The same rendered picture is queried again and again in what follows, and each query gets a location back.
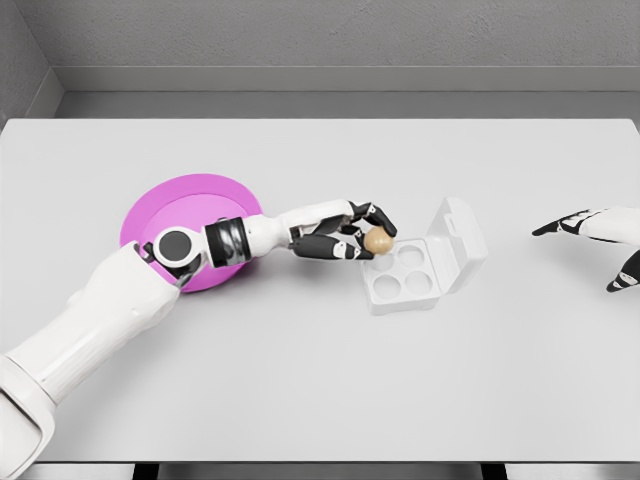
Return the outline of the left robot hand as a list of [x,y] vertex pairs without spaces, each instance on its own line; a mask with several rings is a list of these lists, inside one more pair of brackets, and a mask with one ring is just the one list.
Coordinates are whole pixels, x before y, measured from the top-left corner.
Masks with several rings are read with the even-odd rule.
[[384,211],[371,202],[356,204],[332,200],[300,207],[278,217],[287,233],[286,248],[296,256],[318,260],[373,260],[364,246],[364,233],[357,222],[381,227],[395,238],[397,228]]

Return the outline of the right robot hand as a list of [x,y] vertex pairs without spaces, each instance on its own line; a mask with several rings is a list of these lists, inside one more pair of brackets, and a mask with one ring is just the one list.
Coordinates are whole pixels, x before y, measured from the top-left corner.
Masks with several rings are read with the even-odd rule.
[[640,285],[640,207],[580,210],[533,230],[532,235],[539,237],[558,232],[636,247],[616,277],[608,283],[606,291],[614,293]]

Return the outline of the brown egg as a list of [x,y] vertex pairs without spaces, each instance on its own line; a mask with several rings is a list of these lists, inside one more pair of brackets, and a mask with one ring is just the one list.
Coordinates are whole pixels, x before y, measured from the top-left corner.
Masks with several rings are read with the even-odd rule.
[[383,227],[375,226],[364,235],[364,248],[373,255],[386,255],[394,246],[394,238]]

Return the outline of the white egg box with lid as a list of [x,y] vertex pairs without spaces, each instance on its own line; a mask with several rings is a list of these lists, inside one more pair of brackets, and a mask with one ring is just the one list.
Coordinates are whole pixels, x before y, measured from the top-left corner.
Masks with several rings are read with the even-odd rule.
[[468,284],[488,256],[468,203],[445,198],[426,235],[397,240],[387,254],[361,265],[373,315],[428,310]]

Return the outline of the pink round plate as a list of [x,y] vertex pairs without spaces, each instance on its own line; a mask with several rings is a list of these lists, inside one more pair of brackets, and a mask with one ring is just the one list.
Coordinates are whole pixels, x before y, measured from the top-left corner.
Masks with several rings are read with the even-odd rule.
[[141,196],[124,218],[119,244],[144,245],[169,227],[199,231],[220,218],[260,214],[262,207],[243,184],[221,175],[189,174],[167,180]]

